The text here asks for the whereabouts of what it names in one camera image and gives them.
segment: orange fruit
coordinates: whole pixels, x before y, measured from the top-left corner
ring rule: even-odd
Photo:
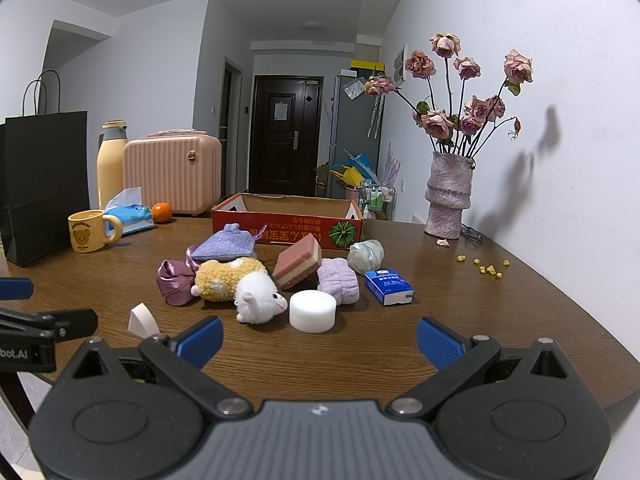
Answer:
[[[159,202],[151,208],[151,214],[156,224],[165,224],[171,220],[174,210],[166,202]]]

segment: yellow mug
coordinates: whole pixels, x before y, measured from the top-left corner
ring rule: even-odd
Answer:
[[[71,246],[76,253],[92,253],[113,244],[122,236],[122,222],[113,215],[105,215],[101,209],[82,211],[68,218]],[[107,236],[107,222],[113,226],[114,233]]]

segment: vase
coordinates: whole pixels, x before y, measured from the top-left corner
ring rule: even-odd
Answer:
[[[471,207],[473,161],[454,153],[433,153],[431,176],[424,197],[431,203],[424,231],[456,240],[462,228],[462,210]]]

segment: blue gripper pad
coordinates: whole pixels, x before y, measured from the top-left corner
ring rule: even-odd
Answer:
[[[0,278],[0,301],[28,300],[33,294],[29,278]]]
[[[466,353],[464,340],[456,333],[447,333],[429,319],[421,319],[415,332],[418,349],[433,366],[443,370]]]
[[[169,350],[198,370],[222,348],[224,330],[218,316],[209,316],[171,339]]]

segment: white round sponge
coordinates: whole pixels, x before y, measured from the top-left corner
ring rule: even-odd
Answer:
[[[289,322],[300,332],[318,334],[335,323],[335,298],[320,290],[301,290],[289,300]]]

